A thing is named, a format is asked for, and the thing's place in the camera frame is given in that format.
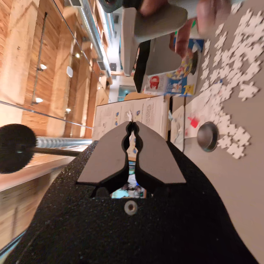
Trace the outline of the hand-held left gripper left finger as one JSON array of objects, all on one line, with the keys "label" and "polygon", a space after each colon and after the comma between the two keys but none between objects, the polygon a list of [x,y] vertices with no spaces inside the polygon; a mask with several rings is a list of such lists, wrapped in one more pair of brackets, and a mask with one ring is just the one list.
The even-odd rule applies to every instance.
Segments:
[{"label": "hand-held left gripper left finger", "polygon": [[105,188],[108,193],[120,189],[129,177],[127,149],[131,122],[126,121],[100,138],[82,170],[77,184]]}]

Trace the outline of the person's right hand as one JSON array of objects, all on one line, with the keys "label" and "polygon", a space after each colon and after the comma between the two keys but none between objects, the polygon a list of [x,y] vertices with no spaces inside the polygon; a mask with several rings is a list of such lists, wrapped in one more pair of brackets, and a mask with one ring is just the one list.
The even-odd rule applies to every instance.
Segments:
[{"label": "person's right hand", "polygon": [[176,43],[175,33],[170,34],[169,48],[175,51],[181,58],[187,53],[189,38],[193,21],[196,20],[198,33],[205,37],[209,34],[216,23],[223,23],[230,14],[231,4],[227,0],[201,0],[197,4],[197,17],[187,20],[185,25],[177,31]]}]

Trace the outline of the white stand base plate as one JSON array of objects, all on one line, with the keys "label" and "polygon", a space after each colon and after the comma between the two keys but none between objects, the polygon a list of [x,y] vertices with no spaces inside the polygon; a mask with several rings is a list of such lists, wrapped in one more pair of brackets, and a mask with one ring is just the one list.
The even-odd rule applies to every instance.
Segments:
[{"label": "white stand base plate", "polygon": [[170,113],[170,141],[181,152],[184,151],[184,128],[185,128],[185,108],[179,107],[172,114]]}]

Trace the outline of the pile of white puzzle pieces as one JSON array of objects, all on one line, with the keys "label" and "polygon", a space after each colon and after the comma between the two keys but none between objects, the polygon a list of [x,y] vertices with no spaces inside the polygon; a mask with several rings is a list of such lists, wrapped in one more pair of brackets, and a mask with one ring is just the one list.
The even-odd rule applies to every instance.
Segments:
[{"label": "pile of white puzzle pieces", "polygon": [[[214,71],[203,84],[201,93],[218,94],[223,103],[236,87],[239,87],[238,98],[242,102],[260,91],[253,78],[261,70],[262,61],[258,59],[263,54],[263,27],[263,10],[254,15],[249,8],[240,19],[231,48],[222,51],[228,32],[220,36],[214,46],[217,50],[212,66]],[[250,134],[243,127],[232,124],[231,115],[226,114],[224,108],[216,126],[219,134],[223,135],[217,146],[226,149],[235,159],[243,157],[245,147],[250,144]]]}]

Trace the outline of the black disc floor lamp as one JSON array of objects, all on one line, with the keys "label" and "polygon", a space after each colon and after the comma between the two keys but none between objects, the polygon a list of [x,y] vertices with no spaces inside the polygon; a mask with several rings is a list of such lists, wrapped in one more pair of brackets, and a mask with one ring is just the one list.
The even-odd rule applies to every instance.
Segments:
[{"label": "black disc floor lamp", "polygon": [[10,174],[23,169],[35,153],[77,157],[81,152],[37,147],[34,132],[22,124],[0,128],[0,173]]}]

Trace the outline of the instruction sheet board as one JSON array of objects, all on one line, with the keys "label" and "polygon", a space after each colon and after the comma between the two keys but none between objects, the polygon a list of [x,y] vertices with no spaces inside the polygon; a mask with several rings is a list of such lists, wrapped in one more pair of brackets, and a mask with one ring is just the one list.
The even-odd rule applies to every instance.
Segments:
[{"label": "instruction sheet board", "polygon": [[169,102],[163,96],[149,97],[143,99],[121,101],[100,105],[96,107],[92,141],[99,141],[108,132],[126,136],[126,127],[130,122],[129,113],[132,113],[132,120],[140,122],[149,127],[161,137],[167,137],[167,119]]}]

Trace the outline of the colourful puzzle box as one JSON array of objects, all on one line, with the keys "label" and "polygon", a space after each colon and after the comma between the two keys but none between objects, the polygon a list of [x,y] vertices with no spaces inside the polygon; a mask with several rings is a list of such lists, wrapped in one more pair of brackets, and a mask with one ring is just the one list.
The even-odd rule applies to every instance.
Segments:
[{"label": "colourful puzzle box", "polygon": [[143,92],[153,95],[193,96],[203,54],[204,39],[189,39],[187,55],[180,67],[172,72],[145,78]]}]

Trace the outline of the silver air duct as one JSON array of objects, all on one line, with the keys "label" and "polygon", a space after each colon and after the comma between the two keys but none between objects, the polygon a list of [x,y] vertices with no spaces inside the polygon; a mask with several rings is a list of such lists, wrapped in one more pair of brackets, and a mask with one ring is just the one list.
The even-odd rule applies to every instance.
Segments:
[{"label": "silver air duct", "polygon": [[95,24],[89,2],[87,0],[81,0],[81,3],[82,7],[80,8],[80,13],[85,30],[97,53],[97,62],[99,64],[99,67],[102,71],[105,71],[106,76],[109,78],[111,77],[109,60],[101,43],[100,34]]},{"label": "silver air duct", "polygon": [[39,148],[66,148],[88,146],[92,139],[86,138],[63,138],[63,137],[36,137],[36,147]]}]

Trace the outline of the black dome puzzle stand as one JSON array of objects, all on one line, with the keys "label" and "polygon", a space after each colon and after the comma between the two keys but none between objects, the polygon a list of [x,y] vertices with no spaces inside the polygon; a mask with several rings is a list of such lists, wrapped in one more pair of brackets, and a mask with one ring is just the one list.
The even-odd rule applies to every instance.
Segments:
[{"label": "black dome puzzle stand", "polygon": [[212,152],[218,144],[219,130],[213,122],[206,122],[197,132],[197,143],[205,152]]}]

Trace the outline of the printed paper leaflet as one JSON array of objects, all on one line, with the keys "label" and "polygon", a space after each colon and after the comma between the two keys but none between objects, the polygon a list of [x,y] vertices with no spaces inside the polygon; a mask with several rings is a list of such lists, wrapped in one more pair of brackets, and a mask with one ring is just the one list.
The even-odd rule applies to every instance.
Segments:
[{"label": "printed paper leaflet", "polygon": [[[194,98],[185,107],[185,138],[197,137],[197,132],[200,126],[210,121],[218,125],[220,120],[220,112],[223,108],[221,96],[212,94],[211,92],[203,92]],[[198,117],[200,123],[197,128],[190,126],[188,117]]]}]

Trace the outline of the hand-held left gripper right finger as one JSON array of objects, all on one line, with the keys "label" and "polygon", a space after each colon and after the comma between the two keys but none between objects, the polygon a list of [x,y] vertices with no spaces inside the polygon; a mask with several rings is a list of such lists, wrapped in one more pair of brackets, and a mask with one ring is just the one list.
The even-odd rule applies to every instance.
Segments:
[{"label": "hand-held left gripper right finger", "polygon": [[135,164],[137,183],[148,192],[162,187],[186,183],[186,180],[166,142],[153,129],[137,121],[134,135],[138,150]]}]

